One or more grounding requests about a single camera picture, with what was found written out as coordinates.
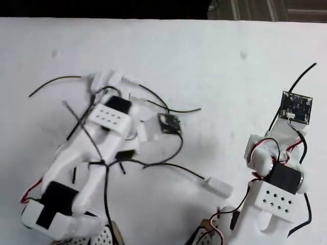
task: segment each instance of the dark background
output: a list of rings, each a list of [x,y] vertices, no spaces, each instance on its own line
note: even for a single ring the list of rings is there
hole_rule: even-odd
[[[327,0],[4,0],[0,16],[327,22]]]

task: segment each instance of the circuit board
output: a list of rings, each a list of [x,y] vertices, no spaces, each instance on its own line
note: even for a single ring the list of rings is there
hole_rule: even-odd
[[[283,91],[279,117],[292,119],[302,124],[309,124],[312,98]]]

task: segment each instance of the small black module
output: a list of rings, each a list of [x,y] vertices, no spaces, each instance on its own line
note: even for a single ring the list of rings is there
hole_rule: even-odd
[[[180,124],[177,116],[158,113],[158,120],[162,133],[164,134],[177,134],[177,132],[180,133]]]
[[[312,98],[283,91],[279,117],[292,119],[302,124],[309,124]]]

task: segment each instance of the white cable connector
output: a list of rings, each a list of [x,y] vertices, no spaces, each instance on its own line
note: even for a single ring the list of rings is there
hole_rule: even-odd
[[[215,177],[206,177],[204,179],[204,187],[216,193],[218,196],[227,199],[230,197],[233,187]]]

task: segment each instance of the wire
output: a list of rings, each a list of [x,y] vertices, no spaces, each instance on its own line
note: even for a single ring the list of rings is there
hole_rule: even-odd
[[[143,169],[148,168],[148,167],[153,167],[153,166],[171,166],[171,167],[180,168],[180,169],[185,170],[185,171],[189,172],[190,174],[192,174],[192,175],[194,175],[196,177],[199,177],[200,179],[203,179],[204,180],[204,177],[203,176],[201,176],[201,175],[199,175],[199,174],[197,174],[197,173],[195,173],[195,172],[193,172],[193,171],[191,171],[191,170],[189,170],[189,169],[187,169],[187,168],[185,168],[183,166],[179,166],[179,165],[176,165],[176,164],[173,164],[173,163],[165,163],[165,162],[162,162],[162,163],[151,163],[149,165],[144,166]]]
[[[159,104],[157,104],[157,103],[155,103],[153,101],[147,100],[147,102],[152,103],[152,104],[154,104],[154,105],[156,105],[156,106],[158,106],[160,108],[167,109],[165,106],[161,106],[161,105],[159,105]],[[177,112],[177,113],[190,113],[190,112],[201,111],[202,108],[198,108],[198,109],[194,109],[194,110],[189,110],[189,111],[178,111],[178,110],[173,110],[173,109],[169,109],[169,110],[172,111],[172,112]]]
[[[221,243],[220,243],[220,245],[224,245],[224,235],[223,235],[223,233],[218,229],[218,228],[216,228],[216,226],[214,225],[214,217],[216,216],[216,215],[218,215],[220,212],[218,211],[217,213],[215,213],[215,214],[213,214],[211,217],[210,217],[210,220],[209,220],[209,222],[210,222],[210,226],[215,230],[215,232],[217,232],[217,234],[220,236],[220,239],[221,239]]]
[[[86,133],[87,137],[90,139],[90,141],[92,142],[93,146],[95,147],[97,153],[99,154],[100,159],[102,160],[102,155],[101,152],[99,150],[99,148],[97,147],[97,144],[94,142],[94,140],[92,139],[92,137],[90,136],[89,132],[86,130],[86,128],[84,127],[81,119],[78,118],[78,115],[73,111],[73,109],[71,108],[71,106],[67,103],[67,101],[63,101],[64,106],[71,112],[71,114],[74,116],[74,118],[78,121],[79,126],[83,129],[83,131]]]
[[[24,194],[22,195],[22,197],[20,198],[20,203],[28,203],[28,200],[29,199],[32,199],[32,198],[29,198],[28,195],[29,193],[35,188],[37,187],[39,184],[41,184],[42,182],[42,178],[40,178],[38,181],[36,181],[30,188],[28,188]]]
[[[167,104],[163,101],[162,98],[160,98],[160,96],[158,94],[156,94],[155,92],[153,92],[150,88],[147,88],[146,86],[143,86],[142,84],[138,84],[139,87],[145,89],[146,91],[150,92],[151,94],[153,94],[155,97],[157,97],[158,100],[161,101],[161,103],[165,106],[165,109],[167,110],[167,114],[170,114],[170,109],[168,108]]]
[[[195,245],[198,245],[199,242],[202,240],[202,238],[204,238],[207,234],[209,234],[210,232],[213,232],[213,231],[215,231],[215,230],[212,229],[212,230],[209,230],[209,231],[204,232],[204,233],[199,237],[199,239],[198,239],[198,241],[197,241],[197,243],[196,243]]]
[[[100,88],[96,93],[100,93],[101,91],[106,90],[107,88],[111,88],[111,89],[115,90],[117,92],[118,96],[122,97],[122,92],[114,86],[105,86],[103,88]]]
[[[307,208],[308,208],[308,216],[309,216],[308,217],[308,221],[306,221],[306,222],[298,225],[297,227],[294,227],[292,230],[290,230],[290,232],[288,233],[288,236],[287,237],[289,237],[290,235],[292,235],[294,232],[298,231],[299,229],[303,228],[304,226],[307,226],[312,221],[311,207],[310,207],[309,198],[308,198],[308,195],[307,195],[306,192],[304,193],[304,196],[305,196],[306,203],[307,203]]]
[[[294,150],[294,148],[295,147],[297,147],[299,144],[301,144],[302,143],[302,140],[299,140],[297,143],[294,143],[294,144],[292,144],[292,145],[290,145],[289,147],[287,147],[286,149],[285,149],[285,151],[286,152],[288,152],[288,151],[292,151],[292,150]]]
[[[307,74],[307,72],[309,71],[309,70],[311,70],[314,66],[316,66],[317,65],[317,63],[315,62],[315,63],[313,63],[311,66],[309,66],[297,79],[296,79],[296,81],[293,83],[293,85],[292,85],[292,87],[288,90],[288,92],[289,93],[291,93],[292,91],[293,91],[293,89],[295,88],[295,86],[298,84],[298,82],[301,80],[301,78],[305,75],[305,74]],[[278,114],[279,114],[279,111],[280,111],[280,109],[281,109],[281,107],[279,107],[278,108],[278,110],[277,110],[277,112],[276,112],[276,115],[275,115],[275,117],[274,117],[274,119],[272,120],[272,122],[271,122],[271,124],[270,124],[270,126],[269,126],[269,128],[268,128],[268,131],[271,131],[271,129],[272,129],[272,126],[274,125],[274,123],[275,123],[275,121],[276,121],[276,119],[277,119],[277,117],[278,117]]]
[[[302,156],[301,156],[301,158],[299,160],[299,163],[302,164],[304,158],[306,157],[307,151],[308,151],[308,145],[307,145],[306,139],[303,136],[303,134],[291,124],[290,119],[287,120],[287,124],[291,127],[291,129],[293,129],[297,133],[298,137],[303,142],[303,153],[302,153]]]
[[[271,138],[271,137],[269,137],[269,138],[263,138],[263,139],[259,140],[256,144],[254,144],[254,146],[252,147],[252,149],[250,151],[250,157],[252,158],[252,153],[254,152],[255,148],[257,148],[260,144],[262,144],[266,140],[272,140],[272,141],[274,141],[276,143],[277,149],[278,149],[277,162],[279,162],[279,158],[281,156],[281,149],[279,147],[278,142],[274,138]]]
[[[38,92],[41,88],[43,88],[44,86],[46,86],[47,84],[53,82],[53,81],[56,81],[56,80],[59,80],[59,79],[64,79],[64,78],[82,78],[81,76],[63,76],[63,77],[58,77],[58,78],[54,78],[46,83],[44,83],[43,85],[41,85],[40,87],[38,87],[34,92],[32,92],[30,95],[29,95],[29,98],[32,97],[36,92]]]

